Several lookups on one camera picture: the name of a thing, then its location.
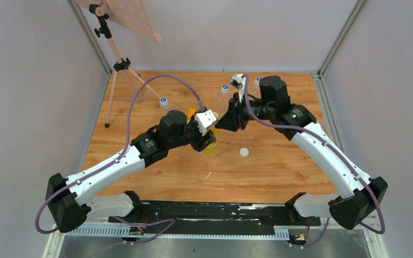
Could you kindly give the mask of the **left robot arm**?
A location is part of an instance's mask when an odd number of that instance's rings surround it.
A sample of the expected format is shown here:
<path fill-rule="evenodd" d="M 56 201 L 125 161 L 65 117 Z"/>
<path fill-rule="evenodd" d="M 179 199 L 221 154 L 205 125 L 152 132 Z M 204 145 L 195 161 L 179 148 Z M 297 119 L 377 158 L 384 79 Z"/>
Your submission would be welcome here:
<path fill-rule="evenodd" d="M 139 221 L 143 207 L 126 194 L 96 198 L 94 195 L 113 182 L 167 157 L 169 150 L 190 145 L 197 152 L 214 143 L 212 127 L 217 117 L 212 110 L 198 111 L 191 118 L 178 110 L 169 111 L 159 123 L 129 141 L 117 154 L 68 177 L 57 173 L 48 180 L 47 207 L 56 230 L 70 232 L 88 218 L 125 217 Z"/>

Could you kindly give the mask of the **yellow label juice bottle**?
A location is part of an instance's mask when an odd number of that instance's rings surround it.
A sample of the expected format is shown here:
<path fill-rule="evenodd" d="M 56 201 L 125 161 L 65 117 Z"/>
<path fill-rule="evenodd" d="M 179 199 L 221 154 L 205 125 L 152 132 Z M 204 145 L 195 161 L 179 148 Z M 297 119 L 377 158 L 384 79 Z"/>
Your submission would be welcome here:
<path fill-rule="evenodd" d="M 201 151 L 201 153 L 203 153 L 203 154 L 213 153 L 217 149 L 217 146 L 218 146 L 218 143 L 219 143 L 219 140 L 220 140 L 220 130 L 213 127 L 213 128 L 211 128 L 211 131 L 214 134 L 215 140 L 214 140 L 214 142 L 212 142 L 208 146 L 206 146 L 203 151 Z"/>

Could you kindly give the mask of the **white bottle cap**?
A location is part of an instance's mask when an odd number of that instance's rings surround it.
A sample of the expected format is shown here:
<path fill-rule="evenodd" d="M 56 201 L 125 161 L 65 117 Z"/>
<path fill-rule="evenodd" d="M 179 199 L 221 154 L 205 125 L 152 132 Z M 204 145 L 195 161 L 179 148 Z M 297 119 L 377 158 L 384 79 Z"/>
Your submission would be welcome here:
<path fill-rule="evenodd" d="M 249 151 L 248 148 L 241 148 L 241 149 L 239 150 L 239 154 L 240 154 L 240 156 L 242 156 L 242 157 L 247 157 L 247 156 L 249 156 L 250 151 Z"/>

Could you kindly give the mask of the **blue Pocari Sweat cap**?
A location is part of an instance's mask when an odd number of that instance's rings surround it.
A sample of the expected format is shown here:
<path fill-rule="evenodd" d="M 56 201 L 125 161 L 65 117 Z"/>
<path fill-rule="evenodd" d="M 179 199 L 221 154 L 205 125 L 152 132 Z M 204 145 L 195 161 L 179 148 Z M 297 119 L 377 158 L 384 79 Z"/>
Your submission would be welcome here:
<path fill-rule="evenodd" d="M 167 106 L 168 105 L 168 99 L 166 97 L 161 97 L 159 100 L 159 103 L 161 106 Z"/>

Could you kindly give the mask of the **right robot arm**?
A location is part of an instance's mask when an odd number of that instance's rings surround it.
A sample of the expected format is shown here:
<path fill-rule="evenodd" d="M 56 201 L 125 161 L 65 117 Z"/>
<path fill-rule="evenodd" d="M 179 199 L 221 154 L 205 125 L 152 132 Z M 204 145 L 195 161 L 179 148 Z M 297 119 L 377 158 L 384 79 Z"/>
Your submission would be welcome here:
<path fill-rule="evenodd" d="M 254 120 L 275 129 L 304 150 L 336 188 L 329 195 L 299 193 L 287 203 L 286 218 L 300 224 L 307 217 L 331 218 L 347 230 L 364 225 L 372 212 L 386 230 L 380 203 L 388 189 L 382 177 L 371 177 L 354 164 L 324 132 L 316 117 L 303 105 L 295 104 L 286 83 L 276 75 L 259 80 L 260 97 L 249 95 L 247 74 L 234 74 L 230 84 L 237 88 L 216 127 L 236 132 Z"/>

